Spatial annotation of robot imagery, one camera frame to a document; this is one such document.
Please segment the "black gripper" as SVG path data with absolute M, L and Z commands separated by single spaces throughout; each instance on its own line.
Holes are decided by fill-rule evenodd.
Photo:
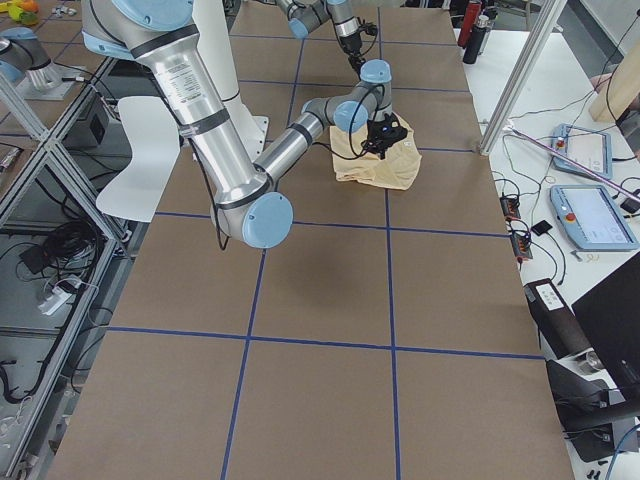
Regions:
M 366 58 L 360 50 L 353 49 L 347 51 L 347 56 L 351 68 L 357 75 L 359 75 L 363 65 L 366 63 Z

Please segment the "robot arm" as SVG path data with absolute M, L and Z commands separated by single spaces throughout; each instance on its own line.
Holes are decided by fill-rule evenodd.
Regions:
M 294 0 L 276 0 L 275 5 L 285 14 L 289 29 L 297 39 L 305 39 L 319 27 L 330 22 L 343 53 L 351 68 L 360 75 L 366 63 L 362 52 L 361 34 L 377 35 L 377 26 L 354 14 L 350 1 L 327 0 L 304 3 Z
M 239 103 L 228 24 L 218 1 L 85 1 L 82 33 L 88 50 L 137 62 L 153 75 L 180 135 L 192 146 L 206 177 L 218 239 L 269 249 L 293 222 L 289 200 L 276 189 L 329 127 L 365 130 L 355 156 L 384 156 L 406 129 L 392 109 L 391 69 L 365 60 L 362 32 L 375 27 L 358 19 L 347 1 L 283 1 L 295 36 L 331 22 L 359 82 L 343 96 L 308 101 L 300 116 L 269 146 L 248 151 L 238 126 L 250 120 Z

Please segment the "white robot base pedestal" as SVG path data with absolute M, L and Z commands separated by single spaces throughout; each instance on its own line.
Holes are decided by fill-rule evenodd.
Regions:
M 249 115 L 243 118 L 239 126 L 239 135 L 251 161 L 255 161 L 263 152 L 269 128 L 267 116 Z

